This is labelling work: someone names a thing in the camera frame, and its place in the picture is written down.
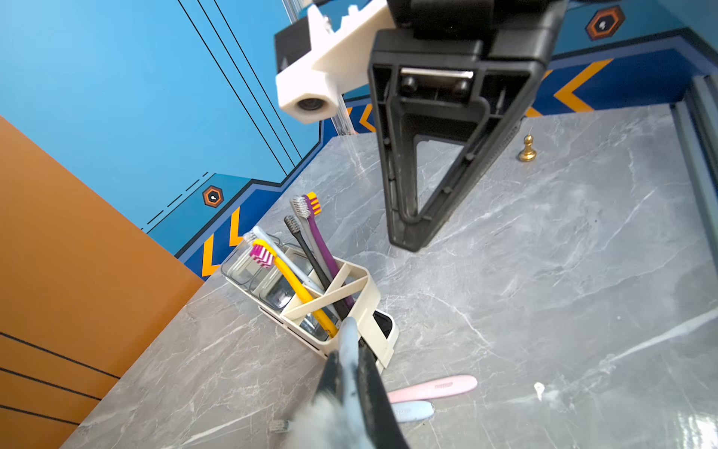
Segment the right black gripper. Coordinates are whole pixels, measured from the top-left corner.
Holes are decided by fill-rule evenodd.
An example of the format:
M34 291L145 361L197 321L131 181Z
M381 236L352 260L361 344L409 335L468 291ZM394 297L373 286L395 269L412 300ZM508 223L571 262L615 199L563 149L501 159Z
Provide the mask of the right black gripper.
M418 252L514 139L568 2L387 5L407 29L377 33L368 67L388 236Z

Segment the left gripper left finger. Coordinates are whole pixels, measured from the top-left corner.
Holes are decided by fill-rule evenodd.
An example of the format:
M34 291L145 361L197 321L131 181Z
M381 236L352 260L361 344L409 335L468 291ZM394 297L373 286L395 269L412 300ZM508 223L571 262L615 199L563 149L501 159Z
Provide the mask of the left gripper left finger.
M336 415L342 411L340 381L340 354L334 351L327 357L313 397L313 407L322 415Z

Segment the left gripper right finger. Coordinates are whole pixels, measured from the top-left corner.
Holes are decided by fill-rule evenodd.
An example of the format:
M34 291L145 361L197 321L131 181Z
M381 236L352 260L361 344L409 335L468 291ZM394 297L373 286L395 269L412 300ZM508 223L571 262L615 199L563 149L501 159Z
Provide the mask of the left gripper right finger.
M364 428L373 447L409 449L392 411L375 357L366 346L358 348L356 381Z

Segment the light blue toothbrush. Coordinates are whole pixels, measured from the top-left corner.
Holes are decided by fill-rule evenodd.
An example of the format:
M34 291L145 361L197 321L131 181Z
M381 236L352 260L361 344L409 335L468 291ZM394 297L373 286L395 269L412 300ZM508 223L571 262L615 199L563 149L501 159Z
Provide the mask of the light blue toothbrush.
M353 318L345 319L338 333L342 411L322 415L312 399L297 410L282 443L283 448L374 448L366 435L358 398L359 332Z

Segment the yellow toothbrush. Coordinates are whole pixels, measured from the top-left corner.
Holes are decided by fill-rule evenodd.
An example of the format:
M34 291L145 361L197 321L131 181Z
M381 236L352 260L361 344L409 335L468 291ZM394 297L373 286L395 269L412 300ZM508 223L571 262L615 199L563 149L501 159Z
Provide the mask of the yellow toothbrush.
M266 254L265 249L261 246L252 247L251 258L257 264L265 268L268 268L271 265L276 266L272 254ZM313 297L304 287L302 282L292 278L291 272L286 271L284 267L277 267L277 269L280 271L280 273L282 273L282 276L287 280L287 282L289 282L291 288L293 288L295 294L302 301L303 304L307 304L313 301ZM337 326L323 310L317 310L313 312L312 316L330 337L335 337L338 334Z

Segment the black toothbrush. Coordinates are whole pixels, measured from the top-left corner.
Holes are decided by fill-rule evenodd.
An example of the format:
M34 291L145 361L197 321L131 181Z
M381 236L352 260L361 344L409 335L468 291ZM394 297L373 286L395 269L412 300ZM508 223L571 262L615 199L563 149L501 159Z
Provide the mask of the black toothbrush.
M294 236L294 238L299 243L302 250L305 252L306 257L308 258L308 261L312 264L312 267L321 283L322 291L325 292L328 286L330 286L330 282L326 274L323 272L322 267L320 266L317 258L315 257L312 250L310 250L310 246L304 239L302 232L301 232L301 226L297 222L297 219L293 215L286 215L284 217L284 224L286 224L287 228L289 229L290 233ZM347 308L346 304L343 301L338 301L334 308L337 311L337 315L341 320L344 320L348 314L349 309Z

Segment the white blue toothbrush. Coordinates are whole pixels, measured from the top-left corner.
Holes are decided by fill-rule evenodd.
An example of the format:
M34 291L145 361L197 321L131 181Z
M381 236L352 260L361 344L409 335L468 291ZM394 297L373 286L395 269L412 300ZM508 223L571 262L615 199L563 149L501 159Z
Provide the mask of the white blue toothbrush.
M304 284L309 285L318 292L325 292L319 284L316 284L310 278L308 273L299 269L299 266L287 256L282 248L260 226L254 226L251 231L243 235L243 238L248 243L252 243L252 246L264 248L266 254L272 254L276 266L278 268L284 267L286 271L291 272L293 279L304 282Z

